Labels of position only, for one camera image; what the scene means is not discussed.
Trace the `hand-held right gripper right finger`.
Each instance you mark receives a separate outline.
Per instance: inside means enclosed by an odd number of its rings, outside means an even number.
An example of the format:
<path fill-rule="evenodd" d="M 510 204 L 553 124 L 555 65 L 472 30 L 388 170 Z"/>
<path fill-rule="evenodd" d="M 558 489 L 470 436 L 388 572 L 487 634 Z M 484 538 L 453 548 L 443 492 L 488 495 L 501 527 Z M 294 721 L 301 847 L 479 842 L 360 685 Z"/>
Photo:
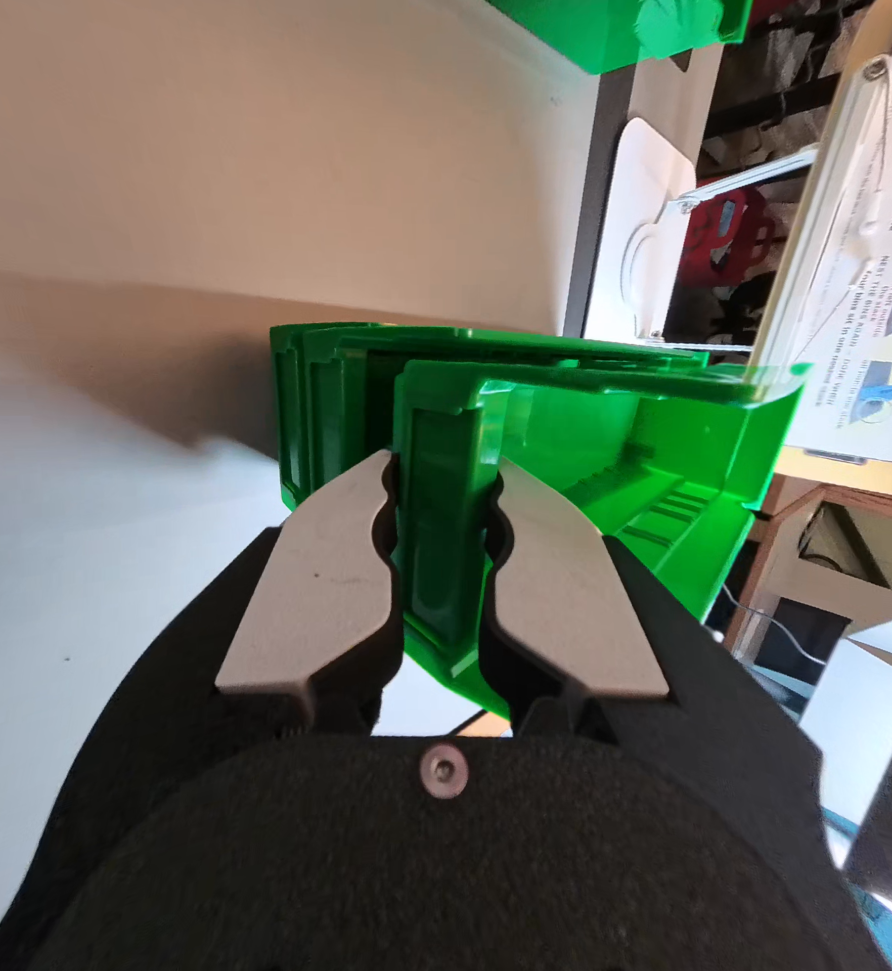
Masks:
<path fill-rule="evenodd" d="M 604 538 L 570 500 L 503 457 L 488 504 L 479 665 L 506 700 L 551 684 L 658 700 L 662 673 Z"/>

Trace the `grey tape strip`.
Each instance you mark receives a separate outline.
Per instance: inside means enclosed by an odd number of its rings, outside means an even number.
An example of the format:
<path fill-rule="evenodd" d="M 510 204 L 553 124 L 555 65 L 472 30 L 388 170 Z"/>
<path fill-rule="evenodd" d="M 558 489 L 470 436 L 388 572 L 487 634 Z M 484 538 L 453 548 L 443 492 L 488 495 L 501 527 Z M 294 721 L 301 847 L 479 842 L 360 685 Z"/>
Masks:
<path fill-rule="evenodd" d="M 561 334 L 583 338 L 594 285 L 595 270 L 615 155 L 628 121 L 636 68 L 624 67 L 598 79 L 581 208 Z"/>

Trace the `white plywood box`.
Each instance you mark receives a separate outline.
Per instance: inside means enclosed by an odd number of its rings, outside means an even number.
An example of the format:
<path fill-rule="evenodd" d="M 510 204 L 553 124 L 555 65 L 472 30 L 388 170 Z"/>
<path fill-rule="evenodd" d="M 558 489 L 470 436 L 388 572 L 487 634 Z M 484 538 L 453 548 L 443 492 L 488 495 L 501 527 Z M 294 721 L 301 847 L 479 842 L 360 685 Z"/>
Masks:
<path fill-rule="evenodd" d="M 838 640 L 799 726 L 822 753 L 819 798 L 841 868 L 892 758 L 892 622 Z"/>

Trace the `red plastic container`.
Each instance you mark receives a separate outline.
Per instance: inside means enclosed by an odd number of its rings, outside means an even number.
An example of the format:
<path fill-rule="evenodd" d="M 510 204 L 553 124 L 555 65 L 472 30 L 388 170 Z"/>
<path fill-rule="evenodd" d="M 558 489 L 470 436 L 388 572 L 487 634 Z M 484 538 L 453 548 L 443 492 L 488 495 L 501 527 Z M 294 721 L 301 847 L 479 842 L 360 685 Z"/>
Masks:
<path fill-rule="evenodd" d="M 691 215 L 677 273 L 688 288 L 736 287 L 767 257 L 776 224 L 759 188 L 736 188 Z"/>

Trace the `wooden clipboard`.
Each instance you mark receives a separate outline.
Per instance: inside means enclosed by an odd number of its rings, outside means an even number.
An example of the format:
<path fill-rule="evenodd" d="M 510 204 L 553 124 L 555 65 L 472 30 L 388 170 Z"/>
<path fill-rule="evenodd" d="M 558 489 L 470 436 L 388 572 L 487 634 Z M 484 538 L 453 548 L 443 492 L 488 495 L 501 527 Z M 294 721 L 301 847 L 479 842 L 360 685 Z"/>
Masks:
<path fill-rule="evenodd" d="M 827 151 L 824 143 L 828 119 L 835 103 L 839 101 L 841 92 L 844 91 L 844 86 L 850 79 L 854 67 L 860 65 L 859 57 L 880 51 L 885 52 L 888 49 L 891 31 L 892 2 L 874 2 L 846 57 L 824 132 L 819 141 L 822 152 L 817 159 L 817 165 L 810 169 L 804 193 L 796 211 L 790 238 L 783 251 L 776 281 L 768 300 L 763 323 L 757 334 L 750 370 L 759 379 L 769 376 L 770 371 L 774 371 L 779 378 L 786 377 L 794 368 L 804 372 L 805 385 L 811 365 L 798 363 L 794 360 L 793 344 L 798 331 L 800 303 L 808 291 L 811 258 L 807 255 L 807 252 L 813 249 L 814 230 L 806 228 L 807 212 L 811 209 L 807 198 L 813 194 L 820 160 Z M 840 484 L 844 487 L 892 495 L 892 462 L 873 459 L 849 459 L 840 455 L 805 452 L 801 449 L 789 447 L 787 445 L 788 436 L 781 458 L 778 460 L 777 472 L 783 475 L 816 479 L 826 483 Z"/>

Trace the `long wooden table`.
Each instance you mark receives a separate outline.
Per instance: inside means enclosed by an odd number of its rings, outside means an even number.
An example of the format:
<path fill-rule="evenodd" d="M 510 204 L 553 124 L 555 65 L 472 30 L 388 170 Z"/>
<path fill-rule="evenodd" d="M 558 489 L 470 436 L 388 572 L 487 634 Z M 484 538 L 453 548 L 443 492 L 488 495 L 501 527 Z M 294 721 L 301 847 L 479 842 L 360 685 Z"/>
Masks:
<path fill-rule="evenodd" d="M 847 620 L 843 637 L 892 657 L 892 496 L 775 477 L 728 650 L 754 661 L 784 601 Z"/>

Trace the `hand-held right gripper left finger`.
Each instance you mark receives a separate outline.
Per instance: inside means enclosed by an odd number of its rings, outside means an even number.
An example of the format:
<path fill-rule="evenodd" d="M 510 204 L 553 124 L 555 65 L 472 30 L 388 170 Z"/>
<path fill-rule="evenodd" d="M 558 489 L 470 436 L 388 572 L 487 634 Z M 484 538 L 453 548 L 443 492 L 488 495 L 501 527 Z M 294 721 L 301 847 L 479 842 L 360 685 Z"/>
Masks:
<path fill-rule="evenodd" d="M 284 521 L 215 679 L 223 694 L 370 702 L 398 673 L 398 459 L 379 450 Z"/>

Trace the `white display stand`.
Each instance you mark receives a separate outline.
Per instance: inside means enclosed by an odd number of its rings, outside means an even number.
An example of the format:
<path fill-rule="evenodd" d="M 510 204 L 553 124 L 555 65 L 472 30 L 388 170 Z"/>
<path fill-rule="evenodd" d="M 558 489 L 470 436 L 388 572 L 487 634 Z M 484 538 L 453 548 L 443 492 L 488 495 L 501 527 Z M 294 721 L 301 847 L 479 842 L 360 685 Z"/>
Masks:
<path fill-rule="evenodd" d="M 721 195 L 809 170 L 819 143 L 699 186 L 689 159 L 644 118 L 623 125 L 611 171 L 585 315 L 585 335 L 610 337 L 626 352 L 705 350 L 667 343 L 663 319 L 675 285 L 691 215 Z"/>

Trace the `light grey desk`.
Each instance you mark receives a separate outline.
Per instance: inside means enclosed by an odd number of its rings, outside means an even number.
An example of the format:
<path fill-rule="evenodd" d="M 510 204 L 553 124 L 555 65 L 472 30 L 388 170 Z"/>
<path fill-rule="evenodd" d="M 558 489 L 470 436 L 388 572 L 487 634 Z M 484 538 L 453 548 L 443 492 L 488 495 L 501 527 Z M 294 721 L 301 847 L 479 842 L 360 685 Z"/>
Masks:
<path fill-rule="evenodd" d="M 284 516 L 270 328 L 561 331 L 607 112 L 485 2 L 0 2 L 0 920 L 129 666 Z"/>

